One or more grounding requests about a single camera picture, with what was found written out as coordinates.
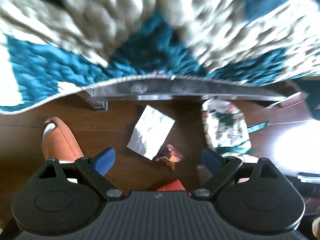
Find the brown wooden floor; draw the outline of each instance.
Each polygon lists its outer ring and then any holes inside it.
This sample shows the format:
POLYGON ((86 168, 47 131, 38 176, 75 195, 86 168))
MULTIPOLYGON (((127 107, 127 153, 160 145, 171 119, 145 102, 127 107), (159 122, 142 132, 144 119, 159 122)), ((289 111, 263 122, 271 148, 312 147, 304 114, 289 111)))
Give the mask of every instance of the brown wooden floor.
MULTIPOLYGON (((254 155, 269 157, 280 168, 290 170, 286 165, 288 155, 279 155, 275 144, 286 131, 311 122, 307 106, 300 103, 287 109, 264 109, 254 102, 234 103, 244 112, 248 125, 265 121, 272 124, 250 134, 252 148, 256 150, 254 155)), ((0 116, 0 228, 11 217, 12 197, 44 161, 40 143, 42 125, 48 117, 57 116, 70 127, 86 156, 95 156, 106 147, 113 147, 116 162, 106 178, 123 191, 156 189, 175 179, 193 191, 199 186, 196 165, 206 145, 200 110, 201 104, 185 101, 117 101, 109 103, 107 112, 95 112, 72 95, 22 114, 0 116), (126 148, 147 104, 176 120, 166 143, 174 145, 185 158, 176 165, 175 171, 126 148)))

